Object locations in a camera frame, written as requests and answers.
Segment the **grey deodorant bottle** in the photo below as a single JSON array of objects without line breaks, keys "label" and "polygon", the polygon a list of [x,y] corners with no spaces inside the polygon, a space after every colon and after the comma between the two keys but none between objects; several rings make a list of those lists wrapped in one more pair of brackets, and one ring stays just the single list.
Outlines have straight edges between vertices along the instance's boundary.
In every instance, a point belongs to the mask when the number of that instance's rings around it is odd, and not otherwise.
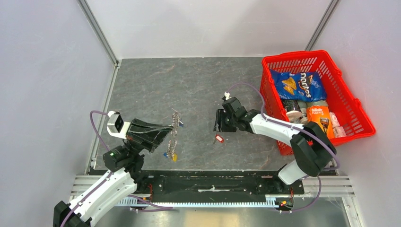
[{"label": "grey deodorant bottle", "polygon": [[281,99],[288,120],[292,123],[307,124],[307,104],[303,101]]}]

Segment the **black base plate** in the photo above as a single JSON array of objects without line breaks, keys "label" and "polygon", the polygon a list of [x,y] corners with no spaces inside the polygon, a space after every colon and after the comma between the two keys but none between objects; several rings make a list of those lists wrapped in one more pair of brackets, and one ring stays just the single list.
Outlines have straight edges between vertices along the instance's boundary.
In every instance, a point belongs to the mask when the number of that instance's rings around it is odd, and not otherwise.
[{"label": "black base plate", "polygon": [[276,171],[266,170],[144,170],[135,194],[152,202],[262,202],[267,195],[302,195],[300,180],[282,183]]}]

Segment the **pink white small packet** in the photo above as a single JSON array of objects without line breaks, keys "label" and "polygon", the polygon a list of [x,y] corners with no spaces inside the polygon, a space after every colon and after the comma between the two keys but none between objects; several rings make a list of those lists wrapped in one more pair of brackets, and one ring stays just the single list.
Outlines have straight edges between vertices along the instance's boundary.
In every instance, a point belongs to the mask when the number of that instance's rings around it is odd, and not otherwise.
[{"label": "pink white small packet", "polygon": [[346,133],[344,128],[340,125],[337,116],[335,113],[330,112],[330,118],[332,122],[333,134],[335,138],[346,137]]}]

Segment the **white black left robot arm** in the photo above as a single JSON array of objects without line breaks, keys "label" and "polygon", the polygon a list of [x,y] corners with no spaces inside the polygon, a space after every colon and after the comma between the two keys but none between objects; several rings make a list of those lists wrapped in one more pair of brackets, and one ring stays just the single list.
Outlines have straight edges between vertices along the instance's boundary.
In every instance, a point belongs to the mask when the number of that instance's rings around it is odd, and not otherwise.
[{"label": "white black left robot arm", "polygon": [[103,155],[106,173],[69,203],[60,201],[53,212],[54,227],[93,227],[99,219],[122,199],[148,188],[142,167],[141,151],[154,150],[174,130],[172,125],[152,124],[133,119],[125,122],[118,114],[109,116],[109,135],[123,140]]}]

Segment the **orange Gillette razor box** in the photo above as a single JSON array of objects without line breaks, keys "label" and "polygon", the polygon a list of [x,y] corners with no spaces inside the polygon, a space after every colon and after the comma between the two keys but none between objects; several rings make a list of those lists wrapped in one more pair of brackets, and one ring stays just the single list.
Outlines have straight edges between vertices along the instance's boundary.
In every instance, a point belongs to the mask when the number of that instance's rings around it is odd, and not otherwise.
[{"label": "orange Gillette razor box", "polygon": [[335,138],[332,120],[327,106],[311,106],[306,109],[306,113],[308,120],[317,123],[329,139]]}]

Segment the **red key tag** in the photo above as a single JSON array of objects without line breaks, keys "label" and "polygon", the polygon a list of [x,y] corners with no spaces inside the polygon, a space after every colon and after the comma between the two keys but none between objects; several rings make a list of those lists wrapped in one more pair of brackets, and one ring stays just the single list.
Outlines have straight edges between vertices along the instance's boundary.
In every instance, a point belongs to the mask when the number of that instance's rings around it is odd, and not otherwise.
[{"label": "red key tag", "polygon": [[224,142],[224,139],[223,139],[220,135],[218,135],[218,134],[215,135],[215,140],[218,141],[218,142],[220,142],[220,143],[223,143],[223,142]]}]

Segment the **red plastic basket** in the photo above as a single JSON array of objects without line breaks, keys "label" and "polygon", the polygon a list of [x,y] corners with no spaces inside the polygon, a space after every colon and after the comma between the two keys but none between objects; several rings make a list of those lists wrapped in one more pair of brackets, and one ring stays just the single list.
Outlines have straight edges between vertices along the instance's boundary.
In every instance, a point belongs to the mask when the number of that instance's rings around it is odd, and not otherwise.
[{"label": "red plastic basket", "polygon": [[328,105],[339,121],[340,132],[332,135],[334,146],[374,136],[376,129],[361,102],[353,96],[342,78],[341,70],[324,50],[288,52],[262,59],[260,93],[268,116],[289,121],[292,104],[285,100],[303,101],[318,106]]}]

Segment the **blue Doritos chip bag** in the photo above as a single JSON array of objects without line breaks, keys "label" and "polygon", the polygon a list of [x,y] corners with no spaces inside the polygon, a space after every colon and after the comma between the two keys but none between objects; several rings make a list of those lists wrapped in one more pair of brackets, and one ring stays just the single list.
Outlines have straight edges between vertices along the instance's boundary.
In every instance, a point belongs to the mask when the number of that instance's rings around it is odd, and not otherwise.
[{"label": "blue Doritos chip bag", "polygon": [[270,70],[280,99],[307,103],[327,99],[327,92],[317,72],[277,72]]}]

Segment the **steel disc with keyrings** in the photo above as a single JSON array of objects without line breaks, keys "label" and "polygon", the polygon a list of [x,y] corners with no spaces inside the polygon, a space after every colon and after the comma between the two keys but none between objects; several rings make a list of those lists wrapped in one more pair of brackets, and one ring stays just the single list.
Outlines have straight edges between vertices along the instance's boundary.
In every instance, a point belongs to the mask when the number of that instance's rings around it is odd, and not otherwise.
[{"label": "steel disc with keyrings", "polygon": [[176,154],[176,145],[177,145],[177,132],[178,132],[178,128],[179,126],[179,121],[181,121],[181,117],[178,111],[176,111],[174,109],[174,113],[172,115],[172,131],[171,131],[171,137],[168,143],[168,147],[167,147],[167,156],[168,158],[170,158],[172,160],[172,156],[173,154]]}]

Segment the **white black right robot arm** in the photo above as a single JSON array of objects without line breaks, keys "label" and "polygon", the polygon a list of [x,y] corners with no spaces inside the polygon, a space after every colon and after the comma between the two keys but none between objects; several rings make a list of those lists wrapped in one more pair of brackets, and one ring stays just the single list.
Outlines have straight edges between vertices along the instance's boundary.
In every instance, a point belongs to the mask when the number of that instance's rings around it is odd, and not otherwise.
[{"label": "white black right robot arm", "polygon": [[284,165],[273,180],[278,193],[286,193],[292,184],[305,176],[317,177],[337,151],[315,122],[296,124],[270,117],[258,110],[247,111],[236,97],[225,98],[216,111],[214,131],[237,130],[263,135],[291,147],[294,161]]}]

